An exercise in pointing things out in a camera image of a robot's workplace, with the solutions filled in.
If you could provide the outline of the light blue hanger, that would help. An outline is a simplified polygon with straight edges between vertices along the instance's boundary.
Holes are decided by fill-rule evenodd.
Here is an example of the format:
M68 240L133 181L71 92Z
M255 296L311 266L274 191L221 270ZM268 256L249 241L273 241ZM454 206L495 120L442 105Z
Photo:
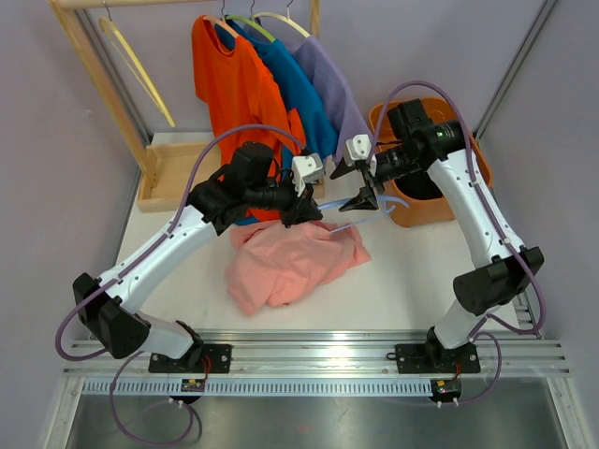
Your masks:
M376 209L366 211L353 211L353 220L348 222L347 224L341 224L337 226L335 229L332 230L332 233L340 233L341 231L344 231L351 227L356 227L358 225L363 225L378 220L380 218L388 216L392 211L394 211L398 207L406 209L410 208L406 200L403 200L397 196L379 195L377 197Z

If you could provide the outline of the yellow hanger with metal hook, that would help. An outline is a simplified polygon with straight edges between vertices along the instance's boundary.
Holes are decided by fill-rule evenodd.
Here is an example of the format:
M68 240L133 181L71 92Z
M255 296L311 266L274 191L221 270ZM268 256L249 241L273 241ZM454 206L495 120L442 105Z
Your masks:
M153 101L156 109L163 115L168 125L174 128L176 123L169 111L165 101L155 87L153 80L145 70L145 67L133 51L123 33L111 17L110 8L107 1L102 2L106 15L98 19L98 25L101 32L108 39L110 45L116 50L121 60L125 63L138 84L145 91L146 95Z

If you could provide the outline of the black t shirt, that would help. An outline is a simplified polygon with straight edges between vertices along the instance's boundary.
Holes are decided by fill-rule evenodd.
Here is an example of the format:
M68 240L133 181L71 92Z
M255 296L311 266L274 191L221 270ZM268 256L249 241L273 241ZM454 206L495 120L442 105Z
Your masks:
M395 180L397 188L406 196L416 200L441 198L443 194L424 171L408 174Z

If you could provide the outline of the pink t shirt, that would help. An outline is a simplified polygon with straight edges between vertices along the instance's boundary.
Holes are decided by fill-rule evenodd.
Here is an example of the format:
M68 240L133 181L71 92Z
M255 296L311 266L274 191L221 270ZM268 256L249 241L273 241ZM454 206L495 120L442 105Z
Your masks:
M248 316L301 301L372 260L355 227L322 221L249 224L230 239L236 253L225 270L226 291Z

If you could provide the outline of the peach hanger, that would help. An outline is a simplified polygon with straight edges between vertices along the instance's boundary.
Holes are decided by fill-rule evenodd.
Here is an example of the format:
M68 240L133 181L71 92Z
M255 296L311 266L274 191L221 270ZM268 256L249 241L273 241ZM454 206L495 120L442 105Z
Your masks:
M191 37L195 48L223 54L230 54L250 45L244 35L232 27L225 18L210 14L201 15L195 20Z

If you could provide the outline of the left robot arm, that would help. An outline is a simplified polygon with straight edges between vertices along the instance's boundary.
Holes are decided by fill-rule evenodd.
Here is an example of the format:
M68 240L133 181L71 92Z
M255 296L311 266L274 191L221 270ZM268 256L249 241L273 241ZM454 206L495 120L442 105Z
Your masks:
M202 369L204 342L181 320L167 322L141 308L153 290L193 252L210 244L249 210L275 210L284 226L319 220L313 183L324 174L316 153L293 157L277 181L270 174L268 146L246 142L229 163L187 190L175 215L146 243L99 277L81 274L73 282L80 322L116 359L146 352L172 372Z

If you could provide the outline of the orange t shirt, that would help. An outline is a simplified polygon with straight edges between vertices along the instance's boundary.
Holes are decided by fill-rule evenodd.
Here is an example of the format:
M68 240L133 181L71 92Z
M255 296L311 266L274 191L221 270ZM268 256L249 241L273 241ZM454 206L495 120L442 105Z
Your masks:
M243 36L232 36L204 16L191 32L197 97L208 106L216 136L245 124L267 124L306 142L300 116L287 109L278 84Z

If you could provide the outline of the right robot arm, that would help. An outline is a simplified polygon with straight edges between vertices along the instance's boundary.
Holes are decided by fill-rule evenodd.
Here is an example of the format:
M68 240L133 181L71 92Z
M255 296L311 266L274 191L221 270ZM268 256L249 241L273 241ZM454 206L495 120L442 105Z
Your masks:
M475 337L496 310L528 287L544 256L527 247L503 217L458 120L435 121L419 99L400 103L387 119L399 145L372 155L366 135L345 142L332 176L357 171L364 185L341 209L375 210L386 182L427 175L460 225L474 265L454 279L456 299L425 341L398 344L387 357L400 374L478 373Z

